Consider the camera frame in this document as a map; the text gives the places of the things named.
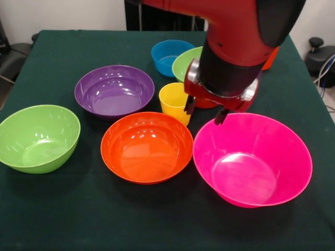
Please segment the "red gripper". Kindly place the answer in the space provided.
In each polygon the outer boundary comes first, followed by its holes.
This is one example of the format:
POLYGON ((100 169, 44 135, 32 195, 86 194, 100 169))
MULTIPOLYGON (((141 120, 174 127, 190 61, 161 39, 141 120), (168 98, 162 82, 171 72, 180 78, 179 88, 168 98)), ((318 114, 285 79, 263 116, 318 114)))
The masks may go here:
POLYGON ((191 115, 196 102, 200 100, 211 101, 223 106, 214 118, 215 125, 223 124, 230 111, 245 112, 255 100, 259 87, 259 78, 256 78, 243 92, 232 96, 219 96, 207 90, 199 80, 199 59, 194 58, 187 68, 184 91, 188 94, 184 111, 191 115))

